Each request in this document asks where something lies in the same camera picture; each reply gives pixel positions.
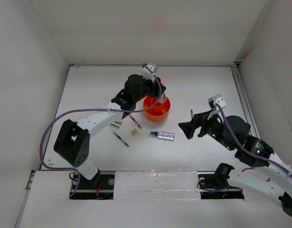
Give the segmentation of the yellow deli eraser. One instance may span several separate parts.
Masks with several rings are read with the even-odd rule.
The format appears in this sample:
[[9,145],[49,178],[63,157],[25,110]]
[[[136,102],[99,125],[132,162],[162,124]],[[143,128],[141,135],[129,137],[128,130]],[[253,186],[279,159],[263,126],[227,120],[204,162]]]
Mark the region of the yellow deli eraser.
[[137,129],[134,129],[133,131],[131,131],[131,134],[132,134],[133,136],[137,135],[138,133],[139,133],[139,132],[138,132]]

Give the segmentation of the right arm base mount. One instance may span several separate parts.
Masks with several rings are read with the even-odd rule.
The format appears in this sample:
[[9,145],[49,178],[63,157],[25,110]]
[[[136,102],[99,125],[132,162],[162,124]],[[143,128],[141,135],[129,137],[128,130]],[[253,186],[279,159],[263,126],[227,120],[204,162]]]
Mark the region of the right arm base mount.
[[199,171],[197,188],[200,190],[202,200],[244,200],[244,193],[241,188],[232,187],[227,180],[234,167],[220,163],[215,171]]

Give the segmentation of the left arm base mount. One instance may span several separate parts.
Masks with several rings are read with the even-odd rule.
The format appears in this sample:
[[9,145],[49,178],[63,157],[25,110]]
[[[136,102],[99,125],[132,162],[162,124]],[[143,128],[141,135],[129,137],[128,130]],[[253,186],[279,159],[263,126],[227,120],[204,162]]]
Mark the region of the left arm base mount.
[[115,172],[103,171],[97,180],[96,185],[93,186],[83,176],[78,182],[78,174],[71,172],[69,174],[71,182],[71,189],[69,198],[71,200],[113,200]]

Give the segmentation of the pink cap glue bottle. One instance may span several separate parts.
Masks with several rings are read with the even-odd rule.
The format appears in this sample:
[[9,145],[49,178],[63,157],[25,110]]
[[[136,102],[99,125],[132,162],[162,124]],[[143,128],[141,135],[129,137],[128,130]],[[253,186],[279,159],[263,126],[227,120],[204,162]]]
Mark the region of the pink cap glue bottle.
[[158,103],[159,104],[163,104],[166,102],[166,95],[165,95],[165,90],[166,90],[166,87],[164,85],[164,80],[163,79],[160,79],[160,93],[159,93],[159,96],[158,96]]

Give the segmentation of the white pink stapler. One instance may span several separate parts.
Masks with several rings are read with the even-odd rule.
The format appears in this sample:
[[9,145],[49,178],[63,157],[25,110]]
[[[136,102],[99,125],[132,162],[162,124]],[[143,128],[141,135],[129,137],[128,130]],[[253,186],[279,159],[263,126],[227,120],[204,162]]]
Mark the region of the white pink stapler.
[[122,120],[114,121],[110,124],[110,126],[112,126],[114,128],[120,128],[122,126]]

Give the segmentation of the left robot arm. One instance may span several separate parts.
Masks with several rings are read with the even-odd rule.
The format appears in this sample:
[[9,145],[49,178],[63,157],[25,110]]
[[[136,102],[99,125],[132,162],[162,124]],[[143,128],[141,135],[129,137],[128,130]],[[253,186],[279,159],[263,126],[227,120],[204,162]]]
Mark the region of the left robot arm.
[[83,183],[87,187],[97,187],[101,172],[88,157],[91,138],[110,123],[127,117],[143,98],[149,96],[159,99],[165,90],[160,78],[146,79],[141,75],[130,75],[124,88],[106,108],[76,122],[70,119],[64,121],[55,141],[54,151],[83,176]]

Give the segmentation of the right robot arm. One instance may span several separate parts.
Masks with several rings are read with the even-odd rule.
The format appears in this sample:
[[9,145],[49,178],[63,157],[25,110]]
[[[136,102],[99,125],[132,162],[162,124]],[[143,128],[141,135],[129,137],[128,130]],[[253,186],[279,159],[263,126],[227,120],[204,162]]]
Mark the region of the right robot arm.
[[249,168],[261,172],[269,181],[238,172],[227,163],[221,163],[212,176],[216,190],[236,187],[246,189],[281,207],[292,217],[292,169],[286,165],[265,141],[249,134],[251,126],[239,116],[225,116],[212,111],[195,114],[189,122],[179,123],[187,139],[196,129],[198,137],[212,137]]

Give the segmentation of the green pen refill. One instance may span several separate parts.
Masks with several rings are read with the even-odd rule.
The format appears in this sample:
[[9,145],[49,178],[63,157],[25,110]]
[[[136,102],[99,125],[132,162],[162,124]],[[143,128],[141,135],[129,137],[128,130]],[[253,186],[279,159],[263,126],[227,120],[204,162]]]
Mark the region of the green pen refill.
[[116,132],[113,132],[113,134],[126,146],[126,147],[130,147],[129,144],[120,136],[118,135]]

